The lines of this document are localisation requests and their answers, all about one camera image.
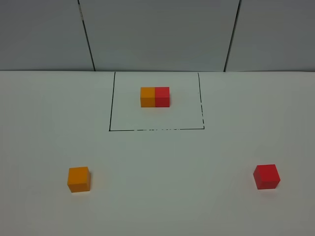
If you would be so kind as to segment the red template block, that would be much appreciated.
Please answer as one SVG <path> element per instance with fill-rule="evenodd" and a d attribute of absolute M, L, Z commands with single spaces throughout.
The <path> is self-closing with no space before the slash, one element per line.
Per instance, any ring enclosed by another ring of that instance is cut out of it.
<path fill-rule="evenodd" d="M 169 87 L 155 87 L 155 106 L 170 107 Z"/>

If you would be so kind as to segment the orange template block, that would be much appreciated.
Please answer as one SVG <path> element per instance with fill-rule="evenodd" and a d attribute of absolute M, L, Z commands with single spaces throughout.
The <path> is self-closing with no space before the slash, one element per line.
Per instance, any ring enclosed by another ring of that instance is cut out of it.
<path fill-rule="evenodd" d="M 155 107 L 155 87 L 141 87 L 140 103 L 142 108 Z"/>

